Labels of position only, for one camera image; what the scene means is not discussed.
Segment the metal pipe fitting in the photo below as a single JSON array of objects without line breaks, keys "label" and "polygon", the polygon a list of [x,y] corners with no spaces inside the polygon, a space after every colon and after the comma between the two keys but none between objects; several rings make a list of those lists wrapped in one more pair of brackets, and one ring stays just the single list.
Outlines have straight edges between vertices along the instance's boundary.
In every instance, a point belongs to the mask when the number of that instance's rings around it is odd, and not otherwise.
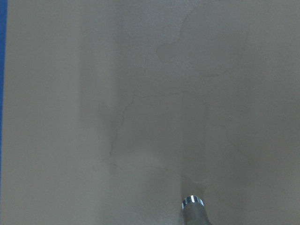
[{"label": "metal pipe fitting", "polygon": [[198,196],[187,196],[181,207],[185,225],[210,225],[204,202]]}]

